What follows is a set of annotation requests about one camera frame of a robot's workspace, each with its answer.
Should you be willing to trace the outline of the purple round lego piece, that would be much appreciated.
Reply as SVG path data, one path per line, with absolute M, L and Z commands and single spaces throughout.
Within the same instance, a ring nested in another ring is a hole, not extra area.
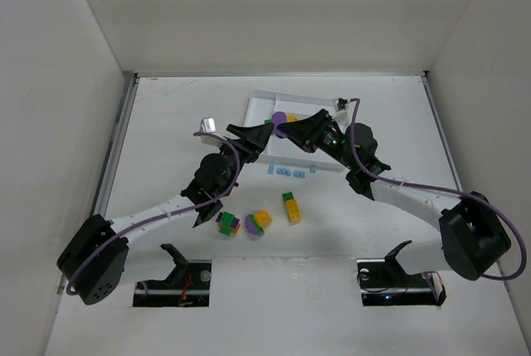
M 279 139 L 285 139 L 287 135 L 279 129 L 280 124 L 287 122 L 287 115 L 283 111 L 276 111 L 271 116 L 271 123 L 274 125 L 273 134 Z

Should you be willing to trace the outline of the yellow long lego brick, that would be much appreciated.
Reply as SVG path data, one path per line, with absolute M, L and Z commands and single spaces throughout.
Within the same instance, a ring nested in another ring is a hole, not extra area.
M 301 220 L 300 209 L 298 203 L 294 198 L 285 200 L 285 209 L 287 216 L 291 223 L 299 222 Z

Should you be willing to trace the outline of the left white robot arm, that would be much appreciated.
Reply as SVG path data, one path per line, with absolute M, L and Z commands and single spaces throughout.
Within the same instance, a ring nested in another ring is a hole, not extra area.
M 217 151 L 202 158 L 192 181 L 177 196 L 126 217 L 107 220 L 95 214 L 82 223 L 56 262 L 67 295 L 79 296 L 85 305 L 101 302 L 121 283 L 134 241 L 168 224 L 198 227 L 221 210 L 243 166 L 265 150 L 274 125 L 230 124 L 230 136 L 222 137 L 212 122 L 203 119 L 195 135 L 212 141 Z

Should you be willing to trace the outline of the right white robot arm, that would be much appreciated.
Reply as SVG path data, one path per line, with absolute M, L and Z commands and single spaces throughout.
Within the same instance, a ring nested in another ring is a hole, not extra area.
M 349 186 L 370 200 L 386 203 L 434 227 L 434 241 L 401 242 L 386 258 L 408 275 L 454 271 L 478 280 L 511 247 L 496 214 L 480 193 L 466 195 L 411 188 L 376 156 L 378 142 L 365 124 L 340 129 L 326 110 L 278 129 L 307 153 L 321 150 L 348 169 Z

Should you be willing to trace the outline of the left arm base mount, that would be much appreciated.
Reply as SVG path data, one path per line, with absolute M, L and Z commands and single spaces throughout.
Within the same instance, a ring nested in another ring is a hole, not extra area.
M 172 259 L 172 270 L 161 280 L 135 284 L 133 307 L 202 308 L 210 304 L 211 260 L 188 260 L 174 245 L 162 244 Z

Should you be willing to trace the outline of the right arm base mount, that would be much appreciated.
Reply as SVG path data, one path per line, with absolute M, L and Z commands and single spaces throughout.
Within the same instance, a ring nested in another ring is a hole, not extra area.
M 446 287 L 438 272 L 408 275 L 398 264 L 397 255 L 411 242 L 403 241 L 383 258 L 357 259 L 356 281 L 363 306 L 441 307 L 444 304 Z

